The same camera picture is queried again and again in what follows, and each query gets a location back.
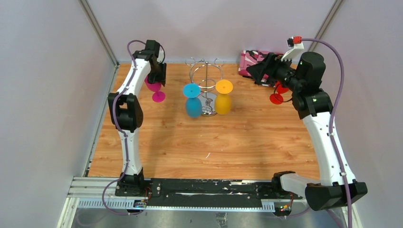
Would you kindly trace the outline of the red wine glass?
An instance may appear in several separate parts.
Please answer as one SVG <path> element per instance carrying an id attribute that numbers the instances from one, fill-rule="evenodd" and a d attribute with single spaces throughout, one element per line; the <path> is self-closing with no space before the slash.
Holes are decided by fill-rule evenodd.
<path id="1" fill-rule="evenodd" d="M 289 88 L 283 87 L 283 85 L 280 82 L 276 82 L 274 85 L 274 91 L 269 96 L 269 100 L 275 105 L 285 103 L 287 101 L 284 100 L 283 94 L 288 91 Z"/>

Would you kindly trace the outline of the yellow wine glass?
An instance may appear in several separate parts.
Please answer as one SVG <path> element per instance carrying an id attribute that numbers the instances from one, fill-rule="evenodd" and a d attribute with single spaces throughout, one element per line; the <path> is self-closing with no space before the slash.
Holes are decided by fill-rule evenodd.
<path id="1" fill-rule="evenodd" d="M 233 84 L 226 79 L 216 83 L 215 89 L 218 92 L 214 109 L 218 114 L 227 114 L 231 109 L 231 98 L 229 93 L 233 91 Z"/>

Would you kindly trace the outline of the magenta wine glass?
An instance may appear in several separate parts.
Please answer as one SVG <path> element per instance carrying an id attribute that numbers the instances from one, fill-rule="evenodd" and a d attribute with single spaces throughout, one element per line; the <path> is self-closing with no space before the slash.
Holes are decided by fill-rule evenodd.
<path id="1" fill-rule="evenodd" d="M 160 103 L 165 100 L 166 95 L 163 91 L 161 91 L 162 84 L 160 82 L 157 83 L 149 83 L 148 76 L 144 80 L 147 88 L 153 92 L 152 100 L 156 103 Z"/>

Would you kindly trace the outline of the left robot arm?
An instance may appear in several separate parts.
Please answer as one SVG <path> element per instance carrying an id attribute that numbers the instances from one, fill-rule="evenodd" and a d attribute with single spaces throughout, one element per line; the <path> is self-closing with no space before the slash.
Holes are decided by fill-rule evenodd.
<path id="1" fill-rule="evenodd" d="M 157 101 L 165 99 L 161 87 L 166 84 L 166 53 L 155 40 L 142 42 L 144 48 L 129 51 L 131 68 L 122 85 L 107 97 L 112 124 L 118 131 L 123 154 L 120 177 L 115 180 L 116 196 L 152 196 L 152 187 L 144 178 L 139 152 L 139 130 L 144 114 L 139 102 L 139 93 L 146 85 L 157 96 Z"/>

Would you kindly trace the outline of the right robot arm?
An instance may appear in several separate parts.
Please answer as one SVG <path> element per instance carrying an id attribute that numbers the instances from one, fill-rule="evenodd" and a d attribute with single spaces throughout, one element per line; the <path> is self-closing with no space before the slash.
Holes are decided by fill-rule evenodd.
<path id="1" fill-rule="evenodd" d="M 256 83 L 268 76 L 291 91 L 292 104 L 310 135 L 319 165 L 318 180 L 293 171 L 275 173 L 272 194 L 280 199 L 290 192 L 297 194 L 315 211 L 352 206 L 368 192 L 366 184 L 352 173 L 341 148 L 332 116 L 335 108 L 320 87 L 325 69 L 323 56 L 316 52 L 303 53 L 296 68 L 280 55 L 269 53 L 246 69 Z"/>

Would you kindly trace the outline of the chrome wine glass rack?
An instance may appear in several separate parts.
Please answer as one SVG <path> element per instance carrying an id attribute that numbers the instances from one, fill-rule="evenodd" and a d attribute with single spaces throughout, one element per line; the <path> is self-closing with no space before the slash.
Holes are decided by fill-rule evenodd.
<path id="1" fill-rule="evenodd" d="M 192 62 L 188 62 L 187 60 L 185 60 L 185 64 L 187 66 L 190 66 L 189 79 L 191 83 L 195 83 L 193 79 L 194 74 L 201 68 L 205 69 L 205 78 L 201 80 L 199 83 L 197 83 L 198 87 L 201 89 L 201 92 L 198 96 L 202 105 L 201 116 L 203 117 L 215 116 L 217 112 L 214 109 L 214 105 L 217 95 L 214 93 L 214 90 L 217 81 L 222 80 L 224 78 L 222 67 L 225 65 L 226 62 L 217 63 L 217 60 L 219 60 L 220 58 L 216 58 L 213 61 L 213 63 L 206 61 L 203 58 L 200 60 L 196 60 L 195 58 L 190 57 L 189 59 L 191 59 Z M 218 69 L 221 74 L 221 77 L 217 80 L 214 80 L 213 78 L 209 77 L 209 68 L 212 67 Z"/>

